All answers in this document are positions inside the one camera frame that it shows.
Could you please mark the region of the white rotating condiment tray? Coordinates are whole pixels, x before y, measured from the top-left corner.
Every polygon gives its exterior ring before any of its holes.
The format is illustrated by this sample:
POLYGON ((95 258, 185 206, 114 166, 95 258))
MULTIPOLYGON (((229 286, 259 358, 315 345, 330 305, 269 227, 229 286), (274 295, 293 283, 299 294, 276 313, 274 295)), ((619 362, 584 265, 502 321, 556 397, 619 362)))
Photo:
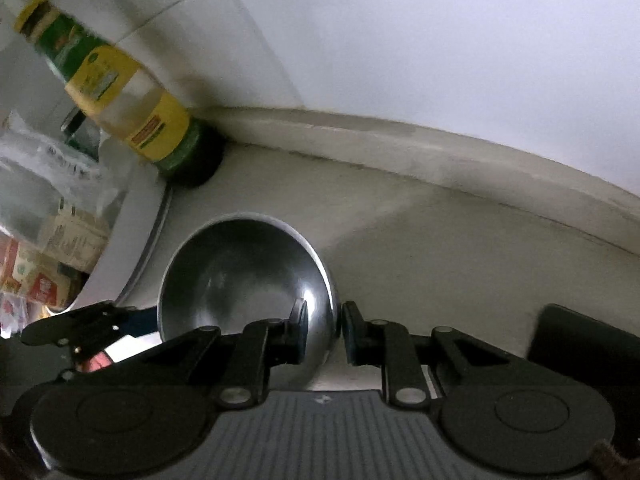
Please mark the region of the white rotating condiment tray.
POLYGON ((131 177, 104 252, 67 311, 104 301, 122 306, 151 258, 166 220, 171 189, 154 166, 137 166, 131 177))

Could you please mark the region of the yellow label oil bottle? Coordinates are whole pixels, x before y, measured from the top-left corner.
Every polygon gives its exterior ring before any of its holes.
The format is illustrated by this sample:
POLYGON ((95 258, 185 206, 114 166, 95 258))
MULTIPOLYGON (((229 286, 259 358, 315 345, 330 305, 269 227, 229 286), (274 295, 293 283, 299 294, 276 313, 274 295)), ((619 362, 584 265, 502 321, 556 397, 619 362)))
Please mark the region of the yellow label oil bottle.
POLYGON ((78 108, 153 164, 171 185, 197 188, 218 169, 226 137, 197 118, 126 51, 50 0, 32 0, 14 27, 44 58, 78 108))

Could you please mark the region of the vinegar bottle yellow red label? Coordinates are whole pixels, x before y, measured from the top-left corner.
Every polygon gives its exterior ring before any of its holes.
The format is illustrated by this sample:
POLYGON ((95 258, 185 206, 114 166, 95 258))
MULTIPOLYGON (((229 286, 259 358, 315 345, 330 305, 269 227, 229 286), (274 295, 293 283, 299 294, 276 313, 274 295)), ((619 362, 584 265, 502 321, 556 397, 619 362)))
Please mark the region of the vinegar bottle yellow red label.
POLYGON ((25 242, 1 235, 1 291, 42 304, 51 311, 67 309, 81 289, 79 275, 25 242))

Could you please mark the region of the clear purple cap bottle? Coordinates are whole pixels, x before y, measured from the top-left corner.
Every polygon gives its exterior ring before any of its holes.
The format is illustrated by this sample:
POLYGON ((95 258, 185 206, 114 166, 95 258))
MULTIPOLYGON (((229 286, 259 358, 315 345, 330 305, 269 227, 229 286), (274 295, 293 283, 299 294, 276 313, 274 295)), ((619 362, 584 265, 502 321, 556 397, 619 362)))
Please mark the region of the clear purple cap bottle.
POLYGON ((122 189, 99 162, 24 122, 1 119, 1 232, 91 273, 111 236, 122 189))

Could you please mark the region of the steel bowl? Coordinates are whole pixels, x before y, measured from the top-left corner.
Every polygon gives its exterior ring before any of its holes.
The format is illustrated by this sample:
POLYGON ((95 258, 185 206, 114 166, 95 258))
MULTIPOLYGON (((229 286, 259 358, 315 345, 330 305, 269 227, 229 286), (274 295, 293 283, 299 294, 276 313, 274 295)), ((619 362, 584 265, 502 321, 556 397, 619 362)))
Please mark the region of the steel bowl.
POLYGON ((206 325, 239 333, 250 322, 287 318, 299 299, 308 313, 305 359, 272 370, 275 389, 306 388, 326 362, 337 337, 337 293, 326 265, 292 226, 264 214, 227 214, 172 257, 158 298, 158 330, 164 341, 206 325))

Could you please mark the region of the white floral plate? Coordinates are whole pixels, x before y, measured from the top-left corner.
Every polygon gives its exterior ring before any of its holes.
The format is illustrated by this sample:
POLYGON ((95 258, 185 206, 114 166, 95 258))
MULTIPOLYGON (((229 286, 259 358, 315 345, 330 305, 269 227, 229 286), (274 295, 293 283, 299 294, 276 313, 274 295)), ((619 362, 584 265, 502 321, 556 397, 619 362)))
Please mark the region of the white floral plate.
POLYGON ((110 344, 105 350, 98 352, 95 356, 76 366, 76 370, 81 373, 92 373, 101 368, 109 367, 115 363, 125 361, 139 353, 150 350, 162 343, 159 332, 150 333, 144 336, 134 337, 126 335, 110 344))

